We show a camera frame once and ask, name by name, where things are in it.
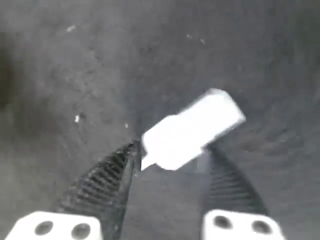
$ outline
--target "white object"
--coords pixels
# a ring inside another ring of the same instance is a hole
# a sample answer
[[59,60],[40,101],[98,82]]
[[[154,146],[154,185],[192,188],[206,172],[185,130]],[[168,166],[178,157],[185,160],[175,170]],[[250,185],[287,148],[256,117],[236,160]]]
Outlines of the white object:
[[19,219],[5,240],[102,240],[98,219],[37,211]]
[[79,115],[75,115],[74,116],[74,122],[76,122],[76,123],[80,122],[80,116]]
[[270,217],[242,212],[212,210],[203,217],[201,240],[285,240]]
[[177,170],[200,155],[208,143],[245,120],[227,92],[211,89],[189,108],[165,117],[143,134],[147,154],[141,170],[153,164]]
[[67,29],[66,29],[66,31],[68,32],[68,33],[70,33],[71,31],[73,31],[73,30],[75,30],[76,29],[76,26],[70,26],[70,27],[68,27]]

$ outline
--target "dark floor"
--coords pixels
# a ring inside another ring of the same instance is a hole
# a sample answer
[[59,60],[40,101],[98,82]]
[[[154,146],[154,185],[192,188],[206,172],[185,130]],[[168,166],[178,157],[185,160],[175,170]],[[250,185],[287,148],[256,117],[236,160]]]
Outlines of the dark floor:
[[[319,239],[318,0],[2,0],[0,70],[1,238],[214,87],[247,116],[220,147],[288,239]],[[188,172],[150,168],[122,238],[194,240],[196,193]]]

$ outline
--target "ridged rubber pad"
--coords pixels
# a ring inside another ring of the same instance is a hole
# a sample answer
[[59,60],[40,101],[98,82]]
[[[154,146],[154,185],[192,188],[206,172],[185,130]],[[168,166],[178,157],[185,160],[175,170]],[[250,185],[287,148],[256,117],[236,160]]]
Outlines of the ridged rubber pad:
[[239,168],[217,149],[210,152],[204,212],[220,209],[268,216],[267,208]]
[[107,156],[78,179],[52,210],[96,217],[104,240],[119,239],[138,149],[135,142]]

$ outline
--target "screw hole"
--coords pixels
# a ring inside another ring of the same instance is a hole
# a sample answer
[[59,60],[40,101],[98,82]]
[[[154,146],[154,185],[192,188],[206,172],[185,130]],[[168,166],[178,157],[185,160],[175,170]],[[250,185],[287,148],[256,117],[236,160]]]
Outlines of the screw hole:
[[216,216],[213,220],[214,225],[222,229],[231,229],[232,224],[230,220],[225,216]]
[[43,236],[50,233],[53,226],[54,226],[54,223],[52,221],[44,221],[44,222],[41,222],[38,226],[36,226],[34,232],[38,236]]
[[264,221],[254,221],[252,228],[259,234],[270,234],[272,232],[270,226]]
[[90,234],[90,226],[87,223],[80,223],[76,225],[71,232],[73,239],[83,240],[86,239]]

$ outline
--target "speck of debris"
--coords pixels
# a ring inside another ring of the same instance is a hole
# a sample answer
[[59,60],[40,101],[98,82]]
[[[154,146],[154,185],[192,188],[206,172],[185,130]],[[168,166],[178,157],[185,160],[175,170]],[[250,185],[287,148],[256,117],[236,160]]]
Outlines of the speck of debris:
[[75,115],[74,121],[75,121],[76,123],[79,123],[79,122],[80,122],[80,115]]
[[68,33],[70,33],[71,31],[73,31],[73,30],[75,30],[75,29],[76,29],[76,26],[75,26],[75,25],[72,25],[72,26],[68,27],[68,28],[66,29],[66,31],[67,31]]

